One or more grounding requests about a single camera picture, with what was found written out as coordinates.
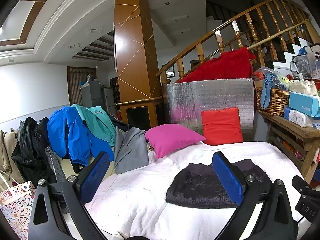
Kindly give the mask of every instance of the pink pillow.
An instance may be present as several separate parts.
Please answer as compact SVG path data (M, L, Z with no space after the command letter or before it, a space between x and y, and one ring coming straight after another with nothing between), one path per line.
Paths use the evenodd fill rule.
M204 141L205 137L180 124L169 123L149 129L146 139L155 149L156 157L159 159L175 150Z

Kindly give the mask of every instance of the wooden table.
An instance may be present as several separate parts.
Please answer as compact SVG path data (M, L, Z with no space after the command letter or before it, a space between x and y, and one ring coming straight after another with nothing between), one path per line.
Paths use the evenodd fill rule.
M284 117L261 114L268 120L267 142L281 149L288 158L297 166L306 182L310 183L317 164L313 162L317 149L320 147L320 130L315 127L301 127ZM303 146L292 138L293 135L303 141ZM304 157L304 161L299 160L286 148L276 136L291 144Z

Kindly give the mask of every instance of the ceiling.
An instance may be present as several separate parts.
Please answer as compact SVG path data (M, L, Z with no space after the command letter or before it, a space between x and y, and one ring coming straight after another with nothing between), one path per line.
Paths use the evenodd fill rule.
M205 0L149 0L149 4L157 50L187 46L205 34ZM113 54L111 44L98 40L113 40L108 35L113 17L114 0L21 0L0 34L0 66L25 62L94 66ZM15 42L2 43L8 40Z

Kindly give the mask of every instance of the blue jacket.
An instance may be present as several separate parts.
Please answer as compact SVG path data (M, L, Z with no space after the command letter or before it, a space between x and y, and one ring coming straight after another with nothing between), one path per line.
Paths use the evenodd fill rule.
M114 159L110 145L93 136L74 107L55 111L47 123L47 131L51 148L60 158L69 155L73 163L87 166L90 153L96 157L104 151L110 161Z

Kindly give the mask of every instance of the bed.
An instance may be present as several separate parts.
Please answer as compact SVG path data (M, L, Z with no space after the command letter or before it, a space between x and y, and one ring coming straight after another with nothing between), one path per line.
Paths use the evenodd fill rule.
M165 196L173 178L183 168L189 163L209 165L216 151L221 151L231 163L251 159L272 182L283 180L293 219L298 221L302 217L294 209L300 194L291 185L292 177L301 174L282 152L265 142L219 146L200 142L159 160L150 151L148 166L111 175L100 184L93 200L85 206L98 227L112 235L120 232L124 236L146 236L152 240L213 240L235 208L186 208L167 203ZM261 207L262 203L257 204L241 239L250 235Z

